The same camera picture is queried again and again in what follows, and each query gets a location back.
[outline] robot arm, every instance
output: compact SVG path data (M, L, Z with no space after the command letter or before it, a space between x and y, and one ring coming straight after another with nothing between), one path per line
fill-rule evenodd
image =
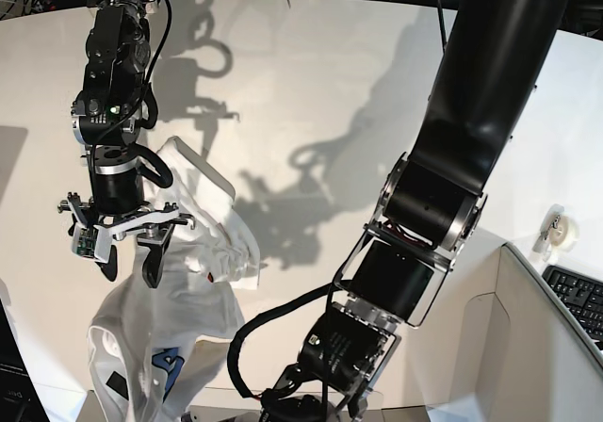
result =
M163 188L173 180L159 156L136 143L140 129L155 127L158 114L150 76L159 50L151 59L148 1L91 2L98 11L86 42L84 87L73 102L72 116L92 197L83 203L76 193L69 193L58 210L73 214L73 252L98 264L110 281L117 277L113 241L136 235L137 243L149 248L142 273L147 285L155 288L174 224L192 225L192 217L181 215L175 204L155 210L144 200L143 178ZM159 49L171 24L168 0L166 7L169 20Z
M322 293L325 314L297 363L260 396L251 395L238 372L243 339L279 316L278 308L252 320L231 344L229 373L241 396L261 399L262 422L336 420L346 406L353 421L362 420L367 395L400 342L397 327L420 326L476 227L483 188L530 97L565 5L463 1L416 144L390 173L332 291ZM360 266L344 281L363 249ZM346 302L332 302L333 288L347 293ZM429 295L428 288L435 291ZM290 397L307 381L323 382L323 401ZM336 406L326 405L327 386L342 396Z

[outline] computer keyboard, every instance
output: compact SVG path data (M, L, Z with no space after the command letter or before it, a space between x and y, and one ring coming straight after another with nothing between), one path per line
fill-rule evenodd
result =
M603 340L603 283L555 266L547 267L543 278L584 331Z

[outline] wire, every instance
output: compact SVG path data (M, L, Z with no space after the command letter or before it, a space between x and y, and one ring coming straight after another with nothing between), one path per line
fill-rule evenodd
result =
M324 422L329 420L329 375L331 371L329 359L331 356L331 306L333 305L333 294L335 292L334 277L329 285L329 293L327 293L327 303L324 317L324 335L322 338L322 390L321 390L321 410L324 417Z
M142 102L146 96L149 85L151 84L151 75L153 75L153 70L155 69L155 64L157 63L157 60L159 59L159 55L161 54L161 50L163 50L166 40L168 39L168 36L170 35L171 17L172 17L171 3L170 3L170 0L163 0L163 1L165 1L166 7L168 9L168 21L166 22L166 29L163 32L163 37L161 38L161 42L157 46L153 59L151 60L151 64L149 65L149 71L147 72L147 76L142 84L142 92L141 92L139 98L137 99L136 103L132 106L132 108L125 115L123 115L117 123L113 124L111 127L107 128L105 131L103 131L103 133L101 133L98 136L98 138L96 140L94 140L94 142L92 143L92 146L90 149L90 182L92 185L92 195L95 194L95 188L96 188L96 166L94 164L94 162L96 160L96 148L98 147L98 145L100 144L100 142L103 140L104 137L106 137L112 131L114 131L118 128L121 128L122 125L128 119L130 119L132 117L132 115L134 113L136 113L138 111L138 109L140 108L140 106L142 105Z
M254 319L247 322L245 325L243 325L241 329L236 332L235 337L230 343L230 347L228 349L228 355L226 356L226 365L228 367L228 374L230 375L230 379L233 382L235 389L243 398L258 397L249 389L240 374L240 370L238 369L238 358L240 356L243 342L245 341L247 336L253 331L257 330L259 327L265 325L266 323L277 318L286 316L287 314L296 311L297 309L305 306L306 304L319 298L322 298L325 295L328 295L331 291L332 283L328 283L326 285L323 285L322 287L316 288L308 293L301 295L300 297L297 297L296 299L288 302L287 304L283 304L281 306L275 307L273 309L270 309L269 311L257 315Z
M440 38L442 39L442 51L446 52L446 25L444 24L444 10L442 9L442 0L435 0L437 5L437 20L440 24Z
M27 5L29 5L32 2L32 0L23 0L23 8L21 9L21 16L23 17L25 15L25 9L27 8Z
M12 4L10 5L10 7L6 10L6 12L0 16L0 20L4 20L5 17L7 17L7 15L9 15L10 17L17 17L16 15L13 15L13 14L10 13L12 11L12 9L15 7L16 4L17 3L15 3L13 1Z

